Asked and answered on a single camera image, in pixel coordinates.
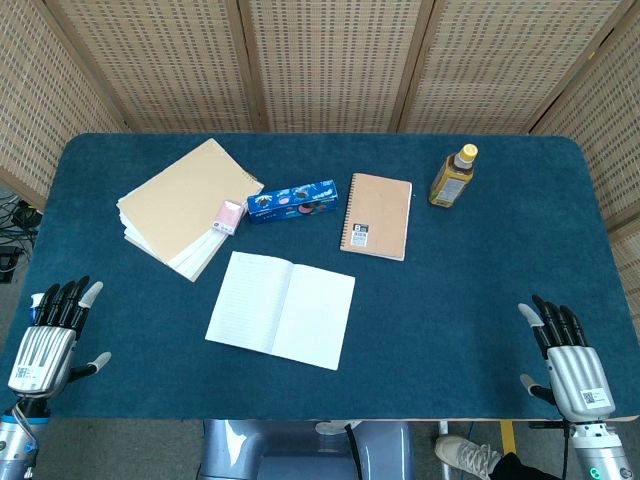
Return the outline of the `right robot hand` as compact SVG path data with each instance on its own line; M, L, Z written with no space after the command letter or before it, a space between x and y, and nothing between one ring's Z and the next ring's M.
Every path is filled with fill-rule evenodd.
M549 375L547 387L527 374L520 381L528 394L557 408L570 423L601 422L615 411L615 402L595 348L581 322L567 306L534 295L533 306L517 308L527 321Z

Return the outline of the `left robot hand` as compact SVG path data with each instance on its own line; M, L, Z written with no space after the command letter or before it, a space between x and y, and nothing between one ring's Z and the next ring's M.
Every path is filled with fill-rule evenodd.
M20 398L48 399L79 379L97 374L111 360L103 352L84 365L72 360L91 307L103 283L83 276L65 285L51 285L32 296L31 325L15 357L8 387Z

